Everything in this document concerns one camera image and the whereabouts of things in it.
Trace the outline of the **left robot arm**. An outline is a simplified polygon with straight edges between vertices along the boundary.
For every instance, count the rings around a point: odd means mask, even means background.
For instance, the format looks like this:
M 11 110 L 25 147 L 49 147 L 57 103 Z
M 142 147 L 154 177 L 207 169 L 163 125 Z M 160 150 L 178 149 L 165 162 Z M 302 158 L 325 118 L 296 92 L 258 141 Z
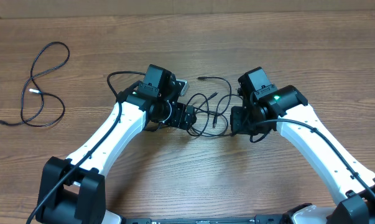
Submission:
M 149 122 L 188 130 L 197 120 L 193 107 L 178 102 L 188 82 L 156 65 L 115 94 L 107 120 L 65 159 L 44 165 L 37 206 L 27 219 L 39 223 L 124 223 L 106 208 L 106 177 L 127 144 Z

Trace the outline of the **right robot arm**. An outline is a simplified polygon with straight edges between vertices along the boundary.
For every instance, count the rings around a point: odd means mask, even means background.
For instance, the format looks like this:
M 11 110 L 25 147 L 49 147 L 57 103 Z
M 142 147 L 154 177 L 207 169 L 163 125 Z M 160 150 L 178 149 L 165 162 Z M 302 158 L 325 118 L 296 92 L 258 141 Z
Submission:
M 355 159 L 292 85 L 278 89 L 261 67 L 238 78 L 242 106 L 231 109 L 231 133 L 255 142 L 271 131 L 295 146 L 326 185 L 335 207 L 303 203 L 255 223 L 375 223 L 375 173 Z

